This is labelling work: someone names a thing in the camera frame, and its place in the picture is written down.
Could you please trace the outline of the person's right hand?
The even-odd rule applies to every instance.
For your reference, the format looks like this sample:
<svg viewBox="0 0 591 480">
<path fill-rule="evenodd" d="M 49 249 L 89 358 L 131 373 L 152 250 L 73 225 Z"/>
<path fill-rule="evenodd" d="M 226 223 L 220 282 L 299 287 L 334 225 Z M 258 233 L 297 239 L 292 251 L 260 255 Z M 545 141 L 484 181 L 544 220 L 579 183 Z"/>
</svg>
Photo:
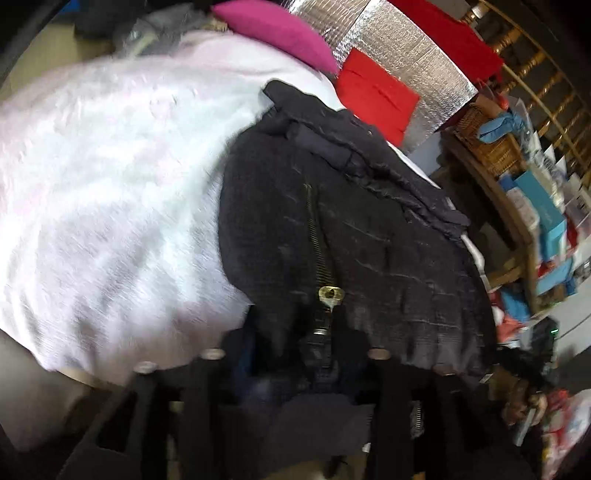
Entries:
<svg viewBox="0 0 591 480">
<path fill-rule="evenodd" d="M 496 366 L 488 381 L 488 397 L 502 409 L 502 418 L 508 426 L 528 419 L 538 425 L 548 407 L 546 395 L 531 382 Z"/>
</svg>

